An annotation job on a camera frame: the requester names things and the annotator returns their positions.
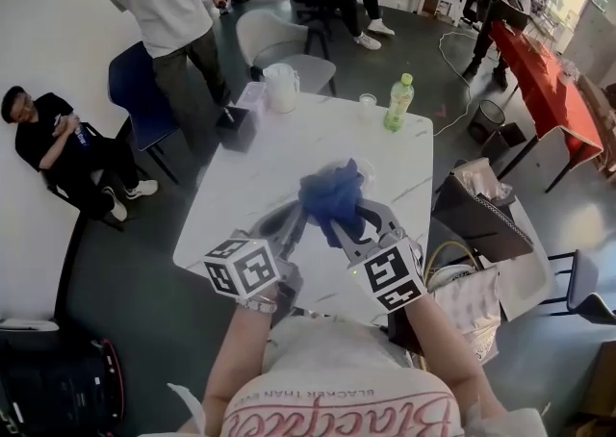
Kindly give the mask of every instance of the red table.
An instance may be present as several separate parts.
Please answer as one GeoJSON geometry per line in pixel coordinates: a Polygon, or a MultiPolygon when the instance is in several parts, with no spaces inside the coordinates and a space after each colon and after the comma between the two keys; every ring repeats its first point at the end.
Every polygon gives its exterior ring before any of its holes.
{"type": "Polygon", "coordinates": [[[511,33],[500,21],[494,23],[491,37],[518,78],[518,87],[537,131],[537,135],[500,173],[499,179],[520,163],[539,140],[554,129],[560,129],[570,159],[546,189],[548,193],[567,172],[603,152],[597,127],[576,85],[572,82],[565,86],[558,80],[561,69],[552,52],[542,47],[543,52],[537,53],[521,32],[511,33]]]}

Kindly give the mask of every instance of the trash can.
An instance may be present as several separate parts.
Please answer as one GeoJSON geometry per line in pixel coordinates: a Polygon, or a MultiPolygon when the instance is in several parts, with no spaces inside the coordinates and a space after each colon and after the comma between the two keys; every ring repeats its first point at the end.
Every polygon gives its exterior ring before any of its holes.
{"type": "Polygon", "coordinates": [[[526,142],[524,133],[515,122],[505,124],[497,129],[481,146],[481,156],[490,161],[490,165],[502,158],[509,149],[526,142]]]}
{"type": "Polygon", "coordinates": [[[504,112],[496,103],[482,100],[467,128],[476,142],[484,144],[504,124],[504,112]]]}

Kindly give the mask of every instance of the red tablecloth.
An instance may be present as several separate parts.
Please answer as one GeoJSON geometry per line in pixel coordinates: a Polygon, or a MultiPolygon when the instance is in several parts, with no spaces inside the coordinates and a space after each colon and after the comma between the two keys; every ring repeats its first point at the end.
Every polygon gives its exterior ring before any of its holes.
{"type": "Polygon", "coordinates": [[[564,86],[558,81],[560,66],[552,52],[543,47],[539,55],[522,34],[512,34],[500,21],[494,23],[491,37],[518,78],[537,137],[541,139],[560,128],[571,158],[576,157],[576,166],[602,153],[601,138],[578,87],[573,82],[564,86]]]}

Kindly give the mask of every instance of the forearm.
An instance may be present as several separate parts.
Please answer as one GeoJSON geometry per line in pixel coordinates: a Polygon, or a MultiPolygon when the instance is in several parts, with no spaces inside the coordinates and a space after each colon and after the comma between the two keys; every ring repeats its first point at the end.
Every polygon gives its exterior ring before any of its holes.
{"type": "Polygon", "coordinates": [[[503,413],[475,354],[434,298],[423,296],[405,311],[430,372],[448,385],[463,414],[478,400],[484,418],[503,413]]]}
{"type": "Polygon", "coordinates": [[[208,435],[220,434],[229,401],[261,375],[270,327],[271,314],[237,307],[205,389],[208,435]]]}
{"type": "Polygon", "coordinates": [[[72,131],[65,130],[62,132],[57,138],[53,145],[49,148],[49,151],[42,157],[40,163],[38,164],[38,168],[41,170],[48,170],[56,163],[56,160],[60,158],[62,152],[64,151],[64,147],[66,146],[66,142],[68,141],[68,137],[72,134],[72,131]]]}

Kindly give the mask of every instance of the chair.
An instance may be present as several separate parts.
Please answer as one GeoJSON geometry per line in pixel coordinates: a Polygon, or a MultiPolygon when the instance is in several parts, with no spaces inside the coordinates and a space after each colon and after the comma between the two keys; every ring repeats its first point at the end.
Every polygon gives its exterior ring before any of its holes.
{"type": "Polygon", "coordinates": [[[336,8],[332,8],[331,6],[327,6],[326,2],[322,0],[293,0],[298,3],[305,4],[310,9],[309,10],[300,10],[295,12],[297,14],[297,18],[301,22],[301,24],[310,23],[311,21],[320,21],[323,25],[323,29],[327,33],[328,39],[332,40],[332,31],[329,26],[331,19],[341,19],[342,17],[339,14],[336,14],[336,8]]]}
{"type": "Polygon", "coordinates": [[[303,42],[303,54],[292,55],[279,62],[290,65],[297,72],[303,92],[318,93],[329,83],[331,94],[336,96],[334,83],[336,66],[329,61],[327,44],[319,30],[289,23],[267,10],[254,10],[244,14],[238,20],[236,32],[240,50],[253,81],[259,81],[263,76],[263,68],[267,67],[258,65],[260,56],[263,57],[274,46],[303,42]],[[325,59],[307,55],[314,36],[321,41],[325,59]]]}
{"type": "Polygon", "coordinates": [[[541,303],[567,302],[567,312],[554,312],[551,316],[572,316],[577,314],[593,324],[616,324],[616,313],[609,310],[603,299],[595,292],[599,281],[599,270],[592,260],[581,251],[576,250],[568,254],[551,256],[549,259],[573,258],[570,270],[562,270],[556,273],[571,274],[567,296],[552,298],[541,303]]]}
{"type": "MultiPolygon", "coordinates": [[[[94,138],[102,138],[101,134],[94,129],[89,123],[87,122],[82,122],[82,126],[94,137],[94,138]]],[[[143,168],[137,166],[137,171],[139,173],[141,173],[142,175],[144,175],[145,177],[149,178],[149,175],[147,174],[147,172],[145,170],[143,170],[143,168]]],[[[49,192],[51,192],[52,194],[54,194],[55,196],[59,197],[62,201],[70,204],[71,206],[77,208],[79,211],[86,213],[85,210],[83,210],[79,204],[77,204],[77,202],[75,202],[73,199],[71,199],[68,195],[66,195],[66,193],[64,193],[64,191],[58,186],[58,184],[56,182],[54,182],[49,174],[42,172],[41,173],[42,178],[45,182],[45,186],[47,188],[47,190],[49,192]]],[[[94,182],[94,184],[96,184],[98,186],[98,184],[100,183],[100,181],[102,180],[103,177],[103,170],[96,170],[91,174],[91,178],[92,181],[94,182]]],[[[114,228],[114,230],[117,230],[118,232],[123,232],[124,229],[118,225],[115,222],[112,221],[108,221],[105,218],[102,218],[100,220],[102,223],[106,224],[107,226],[109,226],[110,228],[114,228]]]]}
{"type": "Polygon", "coordinates": [[[323,30],[327,33],[327,39],[333,40],[333,32],[331,31],[331,20],[340,19],[342,17],[336,12],[336,8],[328,6],[322,0],[294,0],[295,2],[303,3],[308,6],[308,10],[298,10],[295,12],[300,24],[305,25],[312,21],[320,21],[323,25],[323,30]]]}
{"type": "Polygon", "coordinates": [[[156,154],[165,155],[159,142],[179,129],[167,98],[156,84],[152,58],[142,42],[117,56],[109,65],[109,98],[129,114],[139,151],[152,160],[175,184],[178,180],[156,154]]]}

